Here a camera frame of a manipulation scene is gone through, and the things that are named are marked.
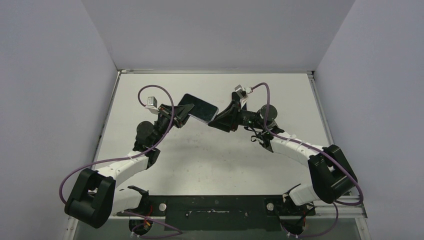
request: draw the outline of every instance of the white tabletop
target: white tabletop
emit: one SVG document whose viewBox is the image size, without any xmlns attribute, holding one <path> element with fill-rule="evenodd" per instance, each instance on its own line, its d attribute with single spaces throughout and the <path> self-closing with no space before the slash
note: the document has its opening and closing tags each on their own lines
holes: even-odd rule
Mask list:
<svg viewBox="0 0 424 240">
<path fill-rule="evenodd" d="M 175 104 L 189 93 L 222 111 L 230 103 L 235 86 L 260 82 L 269 84 L 281 129 L 313 144 L 329 144 L 305 73 L 122 74 L 97 159 L 125 156 L 134 146 L 137 125 L 157 119 L 137 100 L 139 89 L 145 85 L 164 87 Z M 158 105 L 170 104 L 160 89 L 148 88 L 141 96 L 144 101 L 155 96 Z M 249 95 L 247 109 L 256 112 L 266 99 L 265 88 L 256 89 Z M 250 142 L 251 135 L 243 127 L 227 133 L 191 117 L 183 128 L 172 128 L 157 147 L 161 151 L 157 162 L 123 186 L 134 185 L 151 195 L 273 195 L 311 181 L 307 168 Z"/>
</svg>

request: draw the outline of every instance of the metal bolt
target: metal bolt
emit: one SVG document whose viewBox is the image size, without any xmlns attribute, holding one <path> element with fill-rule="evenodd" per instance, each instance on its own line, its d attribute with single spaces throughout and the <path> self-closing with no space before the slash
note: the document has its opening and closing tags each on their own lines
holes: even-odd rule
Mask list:
<svg viewBox="0 0 424 240">
<path fill-rule="evenodd" d="M 160 211 L 165 211 L 167 209 L 167 205 L 165 204 L 165 203 L 161 203 L 161 204 L 159 204 L 159 210 Z"/>
<path fill-rule="evenodd" d="M 269 211 L 273 211 L 273 210 L 274 210 L 274 204 L 272 204 L 271 202 L 270 202 L 270 203 L 268 203 L 268 204 L 266 205 L 266 209 L 268 209 Z"/>
</svg>

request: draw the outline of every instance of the wall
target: wall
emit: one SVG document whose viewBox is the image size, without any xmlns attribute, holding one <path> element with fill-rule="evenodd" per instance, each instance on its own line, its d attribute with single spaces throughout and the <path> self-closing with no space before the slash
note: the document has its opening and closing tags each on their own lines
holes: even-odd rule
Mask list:
<svg viewBox="0 0 424 240">
<path fill-rule="evenodd" d="M 356 0 L 315 72 L 373 239 L 424 239 L 424 2 Z"/>
<path fill-rule="evenodd" d="M 59 184 L 92 161 L 116 75 L 79 0 L 0 2 L 2 239 L 63 238 Z"/>
<path fill-rule="evenodd" d="M 82 0 L 118 69 L 314 70 L 354 0 Z"/>
</svg>

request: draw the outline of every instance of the smartphone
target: smartphone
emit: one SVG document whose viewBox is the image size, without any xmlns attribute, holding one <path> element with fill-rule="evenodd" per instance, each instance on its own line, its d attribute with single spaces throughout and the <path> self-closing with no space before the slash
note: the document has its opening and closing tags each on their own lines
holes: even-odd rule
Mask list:
<svg viewBox="0 0 424 240">
<path fill-rule="evenodd" d="M 182 97 L 178 105 L 187 105 L 187 104 L 194 104 L 194 107 L 191 109 L 188 115 L 204 123 L 209 123 L 210 121 L 214 120 L 215 116 L 218 114 L 218 111 L 219 111 L 217 106 L 214 106 L 208 102 L 205 102 L 202 99 L 197 98 L 188 93 L 186 93 Z"/>
</svg>

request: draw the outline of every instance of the metal frame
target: metal frame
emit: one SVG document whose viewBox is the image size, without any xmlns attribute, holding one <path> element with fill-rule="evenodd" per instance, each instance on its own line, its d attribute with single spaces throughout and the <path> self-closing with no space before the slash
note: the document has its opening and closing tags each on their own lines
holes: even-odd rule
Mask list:
<svg viewBox="0 0 424 240">
<path fill-rule="evenodd" d="M 307 74 L 309 78 L 309 83 L 312 89 L 313 96 L 315 98 L 316 105 L 318 107 L 319 114 L 321 116 L 321 121 L 325 129 L 325 134 L 327 137 L 327 140 L 330 144 L 333 144 L 333 138 L 330 132 L 330 128 L 327 122 L 327 118 L 324 114 L 323 107 L 321 105 L 321 101 L 316 89 L 315 85 L 315 79 L 312 71 L 306 71 L 306 70 L 278 70 L 278 69 L 268 69 L 268 70 L 253 70 L 253 69 L 244 69 L 244 68 L 222 68 L 217 70 L 208 70 L 208 69 L 195 69 L 195 70 L 181 70 L 181 69 L 121 69 L 118 71 L 118 74 L 116 76 L 115 85 L 113 87 L 112 95 L 110 97 L 109 102 L 109 108 L 103 123 L 103 128 L 101 130 L 101 137 L 98 141 L 95 154 L 93 156 L 93 162 L 97 159 L 99 155 L 99 146 L 102 144 L 103 141 L 103 134 L 105 132 L 106 126 L 108 124 L 108 119 L 110 116 L 110 112 L 112 109 L 113 101 L 115 98 L 115 94 L 118 88 L 119 80 L 121 77 L 121 74 Z M 358 197 L 357 196 L 342 196 L 340 198 L 344 202 L 357 202 Z M 315 216 L 309 216 L 309 218 L 316 218 L 316 219 L 328 219 L 328 218 L 334 218 L 336 215 L 335 208 L 332 204 L 327 204 L 322 201 L 315 201 L 314 204 L 316 205 L 316 215 Z M 337 205 L 339 208 L 339 218 L 354 218 L 356 221 L 357 229 L 360 235 L 361 240 L 371 240 L 371 235 L 368 230 L 367 226 L 367 214 L 364 209 L 363 205 L 360 206 L 345 206 L 345 205 Z M 139 219 L 139 217 L 128 217 L 128 216 L 110 216 L 111 219 Z M 165 219 L 163 216 L 153 217 L 155 219 Z M 285 216 L 280 217 L 282 219 L 290 219 L 292 217 Z M 78 220 L 69 217 L 68 224 L 66 227 L 65 234 L 63 236 L 64 240 L 72 240 L 74 238 L 75 229 L 78 225 Z"/>
</svg>

